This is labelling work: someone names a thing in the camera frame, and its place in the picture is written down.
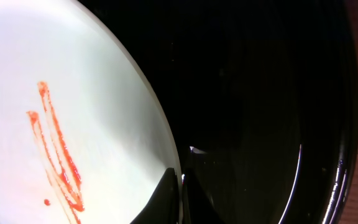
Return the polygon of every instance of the red sauce drip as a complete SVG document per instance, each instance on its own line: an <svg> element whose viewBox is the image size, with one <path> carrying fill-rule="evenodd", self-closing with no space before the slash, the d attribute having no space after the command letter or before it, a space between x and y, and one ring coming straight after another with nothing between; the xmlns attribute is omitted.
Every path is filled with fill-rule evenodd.
<svg viewBox="0 0 358 224"><path fill-rule="evenodd" d="M52 187L55 186L54 189L57 196L63 197L63 201L65 201L70 208L70 213L72 215L66 211L66 206L62 204L70 223L74 223L75 221L75 223L81 224L81 221L75 212L83 212L85 209L81 194L81 177L64 141L62 131L55 115L55 109L52 106L48 85L45 82L39 82L38 89L44 106L47 124L50 130L50 137L54 147L54 153L57 155L58 166L61 169L60 173L57 171L57 167L53 164L52 158L50 157L50 151L42 132L39 114L35 111L28 111L27 114L30 118L35 143L41 151L45 152L47 156L49 169L46 168L46 171L50 185Z"/></svg>

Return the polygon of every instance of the red sauce smear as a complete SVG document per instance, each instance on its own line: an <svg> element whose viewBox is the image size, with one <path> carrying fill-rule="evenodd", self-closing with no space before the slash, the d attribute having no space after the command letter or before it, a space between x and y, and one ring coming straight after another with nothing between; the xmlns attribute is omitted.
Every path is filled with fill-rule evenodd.
<svg viewBox="0 0 358 224"><path fill-rule="evenodd" d="M49 200L48 200L48 199L45 199L45 200L44 200L44 204L45 204L46 206L49 206L49 205L50 205Z"/></svg>
<svg viewBox="0 0 358 224"><path fill-rule="evenodd" d="M47 146L44 133L42 132L39 114L35 111L28 111L27 114L31 122L35 143L41 155L47 158L44 165L46 166L45 170L47 171L48 180L50 185L55 189L55 193L65 210L67 218L72 224L81 224L76 214L76 211L84 211L81 194L81 177L63 139L63 134L55 115L55 109L50 99L48 85L45 82L39 82L38 89L44 106L54 151L50 152ZM58 166L53 163L50 153L56 154Z"/></svg>

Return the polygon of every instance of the white plate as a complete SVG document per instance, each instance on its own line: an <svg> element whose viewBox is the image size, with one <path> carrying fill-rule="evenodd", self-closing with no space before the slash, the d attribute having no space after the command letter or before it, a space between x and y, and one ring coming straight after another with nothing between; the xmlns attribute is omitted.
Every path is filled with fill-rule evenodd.
<svg viewBox="0 0 358 224"><path fill-rule="evenodd" d="M161 106L115 36L74 1L0 0L0 223L69 223L26 114L53 148L38 82L81 175L82 224L132 221L167 167L181 182Z"/></svg>

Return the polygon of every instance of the black plate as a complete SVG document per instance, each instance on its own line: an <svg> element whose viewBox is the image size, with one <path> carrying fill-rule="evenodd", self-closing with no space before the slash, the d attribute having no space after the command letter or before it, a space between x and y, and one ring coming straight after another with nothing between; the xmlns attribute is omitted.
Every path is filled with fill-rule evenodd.
<svg viewBox="0 0 358 224"><path fill-rule="evenodd" d="M145 73L200 185L185 182L184 223L339 220L358 143L342 1L81 2Z"/></svg>

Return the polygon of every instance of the glossy black surface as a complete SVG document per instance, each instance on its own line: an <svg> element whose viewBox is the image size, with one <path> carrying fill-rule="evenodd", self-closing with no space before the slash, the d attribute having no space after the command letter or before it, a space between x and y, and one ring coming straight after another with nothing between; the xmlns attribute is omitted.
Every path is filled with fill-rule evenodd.
<svg viewBox="0 0 358 224"><path fill-rule="evenodd" d="M224 223L338 221L358 140L343 2L82 2L145 73L182 170Z"/></svg>
<svg viewBox="0 0 358 224"><path fill-rule="evenodd" d="M183 223L223 224L216 213L213 202L208 200L192 170L185 170L183 182Z"/></svg>

